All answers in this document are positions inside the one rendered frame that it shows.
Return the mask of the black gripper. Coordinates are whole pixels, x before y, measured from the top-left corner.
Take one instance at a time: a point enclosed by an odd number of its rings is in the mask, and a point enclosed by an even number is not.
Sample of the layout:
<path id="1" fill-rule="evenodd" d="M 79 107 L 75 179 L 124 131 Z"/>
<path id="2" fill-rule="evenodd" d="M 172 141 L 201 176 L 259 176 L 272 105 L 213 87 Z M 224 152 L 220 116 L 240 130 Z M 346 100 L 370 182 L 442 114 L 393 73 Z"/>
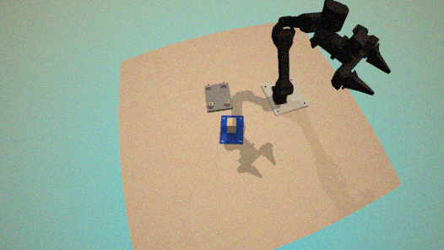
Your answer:
<path id="1" fill-rule="evenodd" d="M 344 37 L 349 38 L 346 35 L 344 35 Z M 335 58 L 342 63 L 342 65 L 335 71 L 333 75 L 333 78 L 331 80 L 332 86 L 336 90 L 340 89 L 340 87 L 343 86 L 342 90 L 344 88 L 347 88 L 350 90 L 357 90 L 368 95 L 374 95 L 374 91 L 358 77 L 357 72 L 354 70 L 354 72 L 352 73 L 351 71 L 352 69 L 354 69 L 357 63 L 361 61 L 362 58 L 367 58 L 366 61 L 374 65 L 376 68 L 381 69 L 385 73 L 391 72 L 379 52 L 380 44 L 377 44 L 379 39 L 374 35 L 370 35 L 370 40 L 366 42 L 365 46 L 360 51 L 358 50 L 355 54 L 351 54 L 354 57 L 351 61 L 349 61 L 337 48 L 338 44 L 343 45 L 346 42 L 344 41 L 344 37 L 339 35 L 336 39 L 334 39 L 335 41 L 333 41 L 328 50 L 328 53 L 330 53 L 330 58 L 332 60 L 334 60 Z"/>

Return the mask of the blue board with corner holes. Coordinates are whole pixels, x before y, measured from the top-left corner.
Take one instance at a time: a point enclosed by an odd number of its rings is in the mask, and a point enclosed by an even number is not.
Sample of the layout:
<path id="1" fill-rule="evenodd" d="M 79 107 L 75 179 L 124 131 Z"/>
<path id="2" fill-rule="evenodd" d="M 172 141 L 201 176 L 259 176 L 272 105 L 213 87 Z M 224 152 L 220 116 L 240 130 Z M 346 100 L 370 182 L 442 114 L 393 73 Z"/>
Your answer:
<path id="1" fill-rule="evenodd" d="M 244 116 L 221 115 L 219 143 L 243 144 L 243 130 L 244 130 Z M 222 140 L 224 141 L 222 142 Z"/>

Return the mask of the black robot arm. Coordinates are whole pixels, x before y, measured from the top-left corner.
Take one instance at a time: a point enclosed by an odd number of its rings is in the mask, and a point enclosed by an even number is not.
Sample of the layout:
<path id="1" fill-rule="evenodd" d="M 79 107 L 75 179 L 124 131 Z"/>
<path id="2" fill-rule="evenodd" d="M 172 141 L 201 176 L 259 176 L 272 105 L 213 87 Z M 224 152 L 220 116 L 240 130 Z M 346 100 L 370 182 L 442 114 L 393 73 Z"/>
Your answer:
<path id="1" fill-rule="evenodd" d="M 339 35 L 336 32 L 341 31 L 344 21 L 348 15 L 349 8 L 342 3 L 334 0 L 325 0 L 323 10 L 321 12 L 304 13 L 299 16 L 284 16 L 279 18 L 278 23 L 273 27 L 272 40 L 278 50 L 279 61 L 279 78 L 276 85 L 272 86 L 273 101 L 275 105 L 287 103 L 287 95 L 292 95 L 294 92 L 294 85 L 290 82 L 290 65 L 289 65 L 289 51 L 293 45 L 295 35 L 295 28 L 300 28 L 301 31 L 308 33 L 315 32 L 310 39 L 311 48 L 320 46 L 328 52 L 334 39 Z M 283 29 L 290 27 L 289 29 Z M 370 37 L 368 29 L 357 24 L 353 28 L 353 35 L 351 38 L 344 37 L 346 41 L 343 45 L 338 44 L 338 50 L 349 61 L 353 59 L 358 50 L 360 51 L 366 44 Z M 352 55 L 351 55 L 352 54 Z"/>

